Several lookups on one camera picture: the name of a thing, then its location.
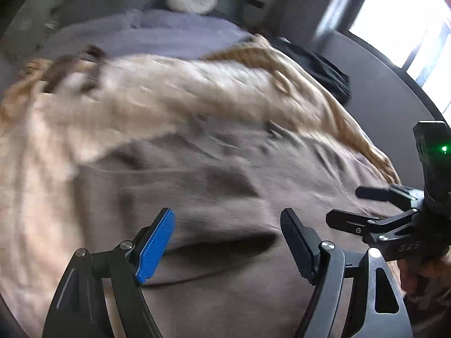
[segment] bed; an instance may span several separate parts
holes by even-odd
[[[109,57],[98,86],[80,90],[96,65],[80,61],[47,93],[48,60],[87,44]],[[0,137],[0,292],[31,337],[75,249],[110,249],[162,207],[176,231],[143,293],[163,336],[292,337],[312,287],[280,212],[360,251],[326,213],[397,212],[354,194],[399,182],[389,159],[299,65],[230,21],[132,9],[71,24],[38,55],[7,93]]]

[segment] blanket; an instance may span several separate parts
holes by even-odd
[[[35,61],[8,90],[0,122],[0,292],[31,336],[41,334],[74,250],[89,240],[75,200],[78,166],[120,145],[175,133],[199,115],[270,121],[347,157],[361,154],[368,177],[380,184],[400,182],[335,98],[260,36],[199,61],[117,58],[103,65],[99,86],[87,93],[81,88],[94,63],[80,61],[46,93],[41,79],[50,65]]]

